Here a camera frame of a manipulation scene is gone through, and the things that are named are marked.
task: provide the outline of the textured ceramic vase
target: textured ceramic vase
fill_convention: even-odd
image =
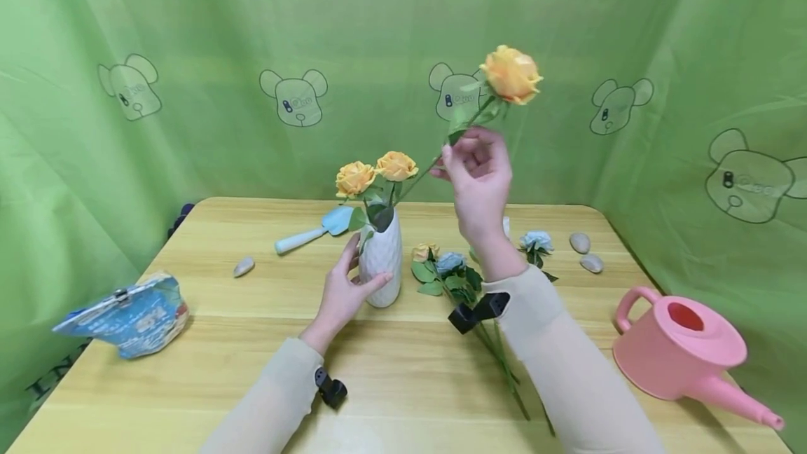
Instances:
[[[373,230],[365,225],[361,230],[361,238]],[[372,279],[379,273],[392,273],[390,280],[382,289],[377,290],[367,298],[367,303],[373,307],[383,309],[398,299],[401,290],[401,263],[404,257],[404,244],[401,241],[401,226],[398,220],[398,210],[394,211],[392,223],[384,233],[373,232],[373,237],[364,245],[364,252],[358,257],[358,270],[362,282]]]

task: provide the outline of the blue bag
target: blue bag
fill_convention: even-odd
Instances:
[[[114,344],[122,358],[163,349],[184,330],[188,306],[173,275],[159,272],[85,309],[70,312],[55,333],[98,338]]]

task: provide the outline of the wooden table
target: wooden table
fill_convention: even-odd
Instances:
[[[325,272],[348,237],[326,235],[283,258],[273,243],[318,226],[333,205],[237,198],[198,204],[147,270],[179,279],[193,315],[186,332],[133,362],[106,343],[91,343],[9,453],[195,453],[283,339],[297,336],[317,311]],[[616,304],[649,280],[604,216],[582,206],[540,205],[510,206],[506,215],[514,240],[529,230],[551,233],[557,252],[545,269],[560,278],[572,316],[611,358]],[[407,253],[426,241],[467,252],[451,205],[402,204],[400,219]],[[574,231],[589,234],[604,273],[580,267],[568,245]],[[256,267],[233,279],[244,256]],[[449,325],[449,301],[416,293],[415,279],[405,277],[394,305],[365,305],[331,346],[329,373],[345,382],[350,397],[339,413],[315,400],[287,452],[561,453],[524,369],[514,371],[524,380],[532,422],[522,419],[478,339]],[[634,392],[670,454],[789,452],[774,432],[745,419]]]

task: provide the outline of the pebble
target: pebble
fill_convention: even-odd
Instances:
[[[576,232],[569,237],[569,243],[572,244],[574,251],[580,254],[588,254],[591,250],[591,240],[586,234]]]
[[[580,258],[580,264],[590,273],[600,273],[605,267],[602,259],[596,254],[586,254],[583,258]]]
[[[235,265],[233,277],[241,277],[241,275],[246,275],[253,268],[255,268],[255,261],[250,256],[241,259],[241,261]]]

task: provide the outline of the black strap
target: black strap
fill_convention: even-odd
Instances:
[[[328,375],[328,371],[325,371],[322,367],[319,367],[317,371],[314,372],[314,382],[319,388],[319,395],[322,397],[322,401],[325,402],[325,405],[334,410],[339,408],[346,397],[348,397],[348,389],[342,384],[342,381],[332,380],[330,375]]]
[[[449,321],[457,331],[465,335],[473,330],[474,326],[487,319],[499,317],[504,312],[504,307],[510,301],[510,294],[500,291],[499,293],[489,293],[483,296],[476,307],[469,307],[465,303],[457,307],[449,315]]]

